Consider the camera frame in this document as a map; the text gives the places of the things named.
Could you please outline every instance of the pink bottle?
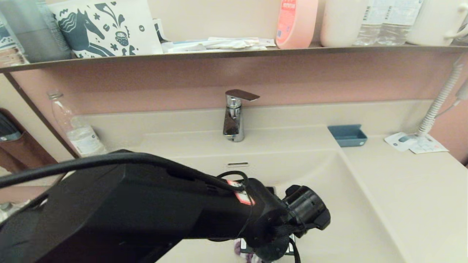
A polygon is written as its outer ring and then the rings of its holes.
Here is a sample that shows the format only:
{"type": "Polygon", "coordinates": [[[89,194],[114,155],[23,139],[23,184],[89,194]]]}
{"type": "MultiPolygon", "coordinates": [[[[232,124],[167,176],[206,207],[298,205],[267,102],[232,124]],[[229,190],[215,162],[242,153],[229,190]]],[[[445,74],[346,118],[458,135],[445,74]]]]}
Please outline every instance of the pink bottle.
{"type": "Polygon", "coordinates": [[[276,45],[280,49],[309,47],[317,9],[318,0],[281,0],[276,45]]]}

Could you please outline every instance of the sink overflow slot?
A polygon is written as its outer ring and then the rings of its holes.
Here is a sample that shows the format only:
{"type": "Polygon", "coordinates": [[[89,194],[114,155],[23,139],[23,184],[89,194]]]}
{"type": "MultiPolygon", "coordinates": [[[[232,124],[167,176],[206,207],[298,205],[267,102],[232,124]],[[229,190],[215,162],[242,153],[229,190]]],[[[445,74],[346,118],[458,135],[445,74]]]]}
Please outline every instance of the sink overflow slot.
{"type": "Polygon", "coordinates": [[[235,162],[235,163],[228,163],[227,167],[232,168],[232,167],[246,167],[249,166],[248,162],[235,162]]]}

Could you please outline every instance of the shelf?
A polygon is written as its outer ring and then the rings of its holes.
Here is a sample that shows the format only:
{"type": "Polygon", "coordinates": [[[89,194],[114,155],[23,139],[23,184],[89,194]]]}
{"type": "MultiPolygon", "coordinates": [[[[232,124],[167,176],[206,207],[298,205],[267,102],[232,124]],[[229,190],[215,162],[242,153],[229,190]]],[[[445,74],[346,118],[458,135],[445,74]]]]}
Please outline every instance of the shelf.
{"type": "Polygon", "coordinates": [[[32,63],[19,66],[0,68],[0,73],[15,71],[24,71],[32,69],[42,69],[57,66],[79,66],[88,64],[103,63],[121,63],[138,61],[157,61],[157,60],[183,60],[183,59],[204,59],[204,58],[248,58],[248,57],[273,57],[273,56],[293,56],[293,55],[312,55],[312,54],[337,54],[337,53],[359,53],[359,52],[465,52],[468,46],[416,46],[405,44],[401,46],[352,46],[328,48],[321,47],[319,43],[312,43],[306,49],[281,50],[270,48],[265,51],[231,51],[231,52],[210,52],[210,53],[182,53],[182,54],[157,54],[143,56],[121,56],[106,58],[82,58],[69,59],[41,63],[32,63]]]}

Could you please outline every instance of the chrome faucet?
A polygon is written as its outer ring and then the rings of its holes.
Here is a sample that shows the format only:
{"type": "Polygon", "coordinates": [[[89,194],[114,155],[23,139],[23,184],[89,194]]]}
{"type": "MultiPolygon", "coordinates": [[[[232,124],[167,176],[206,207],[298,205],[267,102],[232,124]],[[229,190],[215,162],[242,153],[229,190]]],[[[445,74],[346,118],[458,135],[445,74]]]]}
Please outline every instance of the chrome faucet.
{"type": "Polygon", "coordinates": [[[233,142],[244,140],[244,125],[242,123],[242,100],[254,101],[260,98],[255,94],[231,89],[226,91],[226,114],[224,116],[223,134],[233,142]]]}

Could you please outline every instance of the blue soap dish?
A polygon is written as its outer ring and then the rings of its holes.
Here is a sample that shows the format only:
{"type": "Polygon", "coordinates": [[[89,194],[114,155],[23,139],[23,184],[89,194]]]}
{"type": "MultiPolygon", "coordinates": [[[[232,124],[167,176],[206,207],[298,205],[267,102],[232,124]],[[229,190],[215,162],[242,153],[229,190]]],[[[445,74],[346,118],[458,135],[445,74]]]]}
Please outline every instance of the blue soap dish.
{"type": "Polygon", "coordinates": [[[367,141],[360,124],[328,126],[328,129],[340,147],[363,146],[367,141]]]}

